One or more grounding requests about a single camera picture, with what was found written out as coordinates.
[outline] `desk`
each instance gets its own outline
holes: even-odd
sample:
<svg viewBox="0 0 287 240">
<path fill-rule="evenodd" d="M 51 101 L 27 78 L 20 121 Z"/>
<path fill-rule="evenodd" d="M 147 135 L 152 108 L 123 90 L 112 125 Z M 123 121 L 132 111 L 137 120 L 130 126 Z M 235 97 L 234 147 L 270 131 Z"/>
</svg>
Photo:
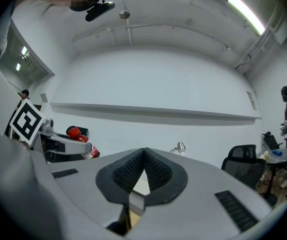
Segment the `desk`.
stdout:
<svg viewBox="0 0 287 240">
<path fill-rule="evenodd" d="M 235 238 L 241 230 L 229 215 L 228 208 L 223 205 L 224 201 L 220 201 L 215 195 L 226 190 L 229 190 L 257 221 L 263 220 L 271 212 L 270 205 L 261 196 L 225 171 L 177 154 L 151 150 L 161 158 L 182 166 L 188 174 L 188 182 L 173 201 L 146 206 L 139 223 L 127 233 L 124 239 L 220 240 Z M 120 235 L 106 228 L 112 222 L 120 220 L 124 206 L 120 203 L 109 202 L 98 188 L 95 179 L 102 168 L 136 151 L 137 149 L 132 149 L 105 155 L 98 159 L 52 164 L 46 164 L 43 157 L 31 152 L 38 182 L 50 191 L 58 204 L 65 236 L 71 239 L 86 239 L 91 234 L 94 239 L 122 239 Z M 76 169 L 78 173 L 56 179 L 52 175 L 54 172 L 71 168 Z M 109 232 L 111 237 L 106 236 L 105 232 Z"/>
<path fill-rule="evenodd" d="M 261 193 L 263 195 L 263 198 L 267 200 L 267 202 L 271 205 L 274 206 L 277 203 L 277 196 L 273 193 L 272 191 L 272 186 L 273 186 L 273 181 L 274 181 L 274 176 L 276 173 L 276 167 L 283 167 L 287 165 L 287 148 L 280 148 L 277 149 L 278 151 L 282 152 L 282 155 L 276 155 L 272 153 L 271 151 L 269 152 L 270 158 L 266 160 L 267 166 L 272 167 L 272 172 L 271 172 L 271 179 L 269 182 L 268 189 L 266 193 Z"/>
</svg>

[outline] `black mesh chair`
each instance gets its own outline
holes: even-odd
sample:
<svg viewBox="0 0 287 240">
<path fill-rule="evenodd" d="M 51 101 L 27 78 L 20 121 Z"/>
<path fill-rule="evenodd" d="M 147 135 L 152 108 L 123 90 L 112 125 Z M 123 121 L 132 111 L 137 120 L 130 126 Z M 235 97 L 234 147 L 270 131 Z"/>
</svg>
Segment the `black mesh chair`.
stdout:
<svg viewBox="0 0 287 240">
<path fill-rule="evenodd" d="M 233 147 L 221 166 L 222 170 L 254 190 L 265 168 L 266 161 L 256 157 L 256 145 Z"/>
<path fill-rule="evenodd" d="M 278 150 L 282 144 L 282 142 L 277 143 L 275 136 L 273 136 L 270 131 L 267 131 L 263 134 L 263 140 L 267 144 L 268 148 L 270 148 L 270 150 Z"/>
</svg>

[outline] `floor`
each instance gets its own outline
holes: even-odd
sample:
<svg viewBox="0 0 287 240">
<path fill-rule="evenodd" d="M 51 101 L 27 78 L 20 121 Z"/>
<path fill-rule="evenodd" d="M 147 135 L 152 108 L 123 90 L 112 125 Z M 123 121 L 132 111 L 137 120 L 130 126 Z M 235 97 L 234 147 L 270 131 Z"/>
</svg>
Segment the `floor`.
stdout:
<svg viewBox="0 0 287 240">
<path fill-rule="evenodd" d="M 285 180 L 286 174 L 287 174 L 287 171 L 285 169 L 278 169 L 273 178 L 271 193 L 277 196 L 277 203 L 274 205 L 274 207 L 277 207 L 283 202 L 287 201 L 287 197 L 286 197 L 287 188 L 284 188 L 284 189 L 280 188 L 281 183 L 283 183 Z M 268 167 L 263 181 L 259 182 L 259 185 L 257 188 L 258 193 L 265 193 L 267 191 L 268 184 L 269 184 L 271 177 L 272 177 L 272 172 L 269 170 L 269 167 Z"/>
<path fill-rule="evenodd" d="M 130 213 L 131 227 L 133 228 L 138 223 L 141 217 L 131 210 L 129 211 L 129 213 Z"/>
</svg>

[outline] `fluorescent light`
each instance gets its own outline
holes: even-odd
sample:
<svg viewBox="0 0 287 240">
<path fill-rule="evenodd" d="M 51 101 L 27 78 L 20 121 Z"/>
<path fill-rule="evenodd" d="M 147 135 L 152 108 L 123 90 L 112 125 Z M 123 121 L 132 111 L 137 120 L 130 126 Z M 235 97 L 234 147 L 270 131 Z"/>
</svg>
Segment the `fluorescent light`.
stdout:
<svg viewBox="0 0 287 240">
<path fill-rule="evenodd" d="M 23 47 L 23 48 L 22 48 L 22 51 L 21 51 L 22 55 L 25 56 L 25 55 L 26 55 L 26 52 L 27 52 L 27 48 L 26 48 L 26 47 Z"/>
<path fill-rule="evenodd" d="M 228 0 L 234 7 L 236 7 L 246 18 L 251 22 L 260 35 L 265 32 L 264 25 L 260 22 L 257 16 L 249 9 L 247 5 L 241 0 Z"/>
</svg>

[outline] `gray panel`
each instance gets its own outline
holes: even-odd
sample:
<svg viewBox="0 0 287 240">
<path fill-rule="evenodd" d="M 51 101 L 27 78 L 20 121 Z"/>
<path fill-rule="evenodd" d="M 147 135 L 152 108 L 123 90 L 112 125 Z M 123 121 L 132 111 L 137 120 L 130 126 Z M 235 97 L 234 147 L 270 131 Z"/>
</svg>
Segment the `gray panel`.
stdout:
<svg viewBox="0 0 287 240">
<path fill-rule="evenodd" d="M 54 132 L 51 137 L 48 139 L 55 141 L 55 142 L 60 142 L 65 144 L 65 152 L 54 152 L 56 154 L 61 154 L 61 155 L 77 155 L 77 154 L 86 154 L 90 152 L 92 149 L 92 146 L 88 142 L 81 142 L 81 141 L 76 141 L 73 139 L 68 139 L 68 138 L 63 138 L 58 135 L 58 133 Z"/>
<path fill-rule="evenodd" d="M 95 176 L 102 167 L 135 150 L 48 166 L 52 172 L 71 168 L 79 171 L 77 174 L 59 178 L 57 182 L 76 206 L 106 227 L 116 220 L 121 206 L 106 201 L 96 186 Z M 127 234 L 128 239 L 216 240 L 238 236 L 240 230 L 214 195 L 225 190 L 230 190 L 259 221 L 270 213 L 270 206 L 261 196 L 215 166 L 153 150 L 183 166 L 188 173 L 188 184 L 171 203 L 146 207 L 141 220 Z"/>
<path fill-rule="evenodd" d="M 183 166 L 188 184 L 170 204 L 146 207 L 141 220 L 128 233 L 129 239 L 222 240 L 239 235 L 240 230 L 214 195 L 224 190 L 230 190 L 258 220 L 270 213 L 271 208 L 261 196 L 215 166 L 153 150 Z"/>
<path fill-rule="evenodd" d="M 273 209 L 263 220 L 254 225 L 252 228 L 249 228 L 247 231 L 242 234 L 232 238 L 233 240 L 257 240 L 261 239 L 263 235 L 269 232 L 272 227 L 278 222 L 281 216 L 284 215 L 287 210 L 287 201 L 280 204 L 278 207 Z"/>
<path fill-rule="evenodd" d="M 98 171 L 116 160 L 131 154 L 133 150 L 106 155 L 94 159 L 49 164 L 51 172 L 76 169 L 78 173 L 56 179 L 64 193 L 87 216 L 103 227 L 119 220 L 123 205 L 106 200 L 96 185 Z"/>
<path fill-rule="evenodd" d="M 145 199 L 144 197 L 131 192 L 129 195 L 129 209 L 135 214 L 142 216 L 145 210 Z"/>
<path fill-rule="evenodd" d="M 32 142 L 32 147 L 34 151 L 40 152 L 41 154 L 44 154 L 42 140 L 40 138 L 39 132 L 37 133 L 36 137 L 34 138 Z"/>
<path fill-rule="evenodd" d="M 89 239 L 105 239 L 105 240 L 118 240 L 122 239 L 120 236 L 112 233 L 111 231 L 100 226 L 97 222 L 88 217 L 83 210 L 80 210 L 76 205 L 74 200 L 70 200 L 65 192 L 60 188 L 54 179 L 51 171 L 47 167 L 43 155 L 38 152 L 30 152 L 33 165 L 35 168 L 36 176 L 39 183 L 44 186 L 56 199 L 57 206 L 60 211 L 60 221 L 61 228 L 63 230 L 63 236 L 66 240 L 89 240 Z M 61 171 L 60 165 L 62 168 L 68 169 L 69 162 L 55 163 L 50 164 L 58 165 L 58 168 L 55 171 Z M 77 181 L 73 182 L 72 185 L 79 186 Z"/>
</svg>

